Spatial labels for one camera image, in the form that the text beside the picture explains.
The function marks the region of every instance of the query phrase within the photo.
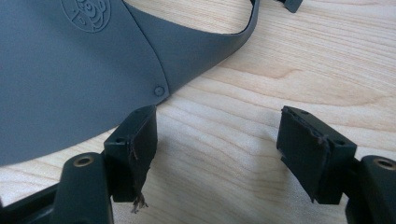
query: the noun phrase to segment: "molded logo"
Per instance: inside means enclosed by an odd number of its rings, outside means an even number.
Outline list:
[[[64,13],[78,29],[96,33],[110,20],[109,0],[61,0]]]

